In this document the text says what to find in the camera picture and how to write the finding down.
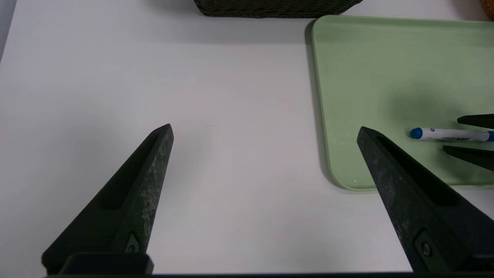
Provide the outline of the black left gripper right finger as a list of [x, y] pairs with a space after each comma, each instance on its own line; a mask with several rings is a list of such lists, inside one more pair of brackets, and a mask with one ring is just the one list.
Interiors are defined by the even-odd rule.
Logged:
[[413, 271], [493, 272], [490, 217], [380, 132], [357, 144]]

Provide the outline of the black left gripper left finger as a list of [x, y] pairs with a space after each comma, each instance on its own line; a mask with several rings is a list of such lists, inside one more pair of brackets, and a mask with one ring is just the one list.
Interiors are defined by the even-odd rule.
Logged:
[[152, 273], [147, 255], [174, 142], [151, 132], [42, 254], [47, 273]]

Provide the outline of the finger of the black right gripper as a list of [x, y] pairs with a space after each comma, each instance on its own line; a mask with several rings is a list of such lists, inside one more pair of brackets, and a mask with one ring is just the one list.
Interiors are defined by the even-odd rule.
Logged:
[[457, 159], [469, 162], [489, 171], [494, 171], [494, 152], [457, 146], [443, 146], [443, 151]]
[[480, 128], [494, 129], [494, 114], [466, 115], [457, 118], [457, 123]]

